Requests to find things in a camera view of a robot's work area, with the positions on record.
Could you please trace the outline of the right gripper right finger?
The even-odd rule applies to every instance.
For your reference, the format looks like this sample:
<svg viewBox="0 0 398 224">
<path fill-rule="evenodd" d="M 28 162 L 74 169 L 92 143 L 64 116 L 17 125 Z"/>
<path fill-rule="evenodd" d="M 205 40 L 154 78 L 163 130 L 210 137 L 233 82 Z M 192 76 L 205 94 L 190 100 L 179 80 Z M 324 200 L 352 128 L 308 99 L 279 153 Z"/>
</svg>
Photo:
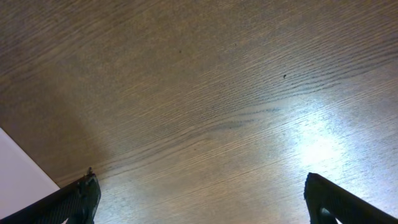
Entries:
<svg viewBox="0 0 398 224">
<path fill-rule="evenodd" d="M 316 173 L 308 173 L 303 195 L 311 224 L 397 224 L 397 218 Z"/>
</svg>

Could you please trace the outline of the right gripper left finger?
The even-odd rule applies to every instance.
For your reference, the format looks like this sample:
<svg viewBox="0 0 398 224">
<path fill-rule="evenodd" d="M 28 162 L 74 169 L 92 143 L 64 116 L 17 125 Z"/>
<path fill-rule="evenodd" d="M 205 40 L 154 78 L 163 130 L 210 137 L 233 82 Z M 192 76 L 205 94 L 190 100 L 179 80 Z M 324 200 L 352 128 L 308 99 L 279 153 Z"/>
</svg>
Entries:
<svg viewBox="0 0 398 224">
<path fill-rule="evenodd" d="M 94 224 L 101 189 L 89 168 L 80 179 L 1 219 L 1 224 Z"/>
</svg>

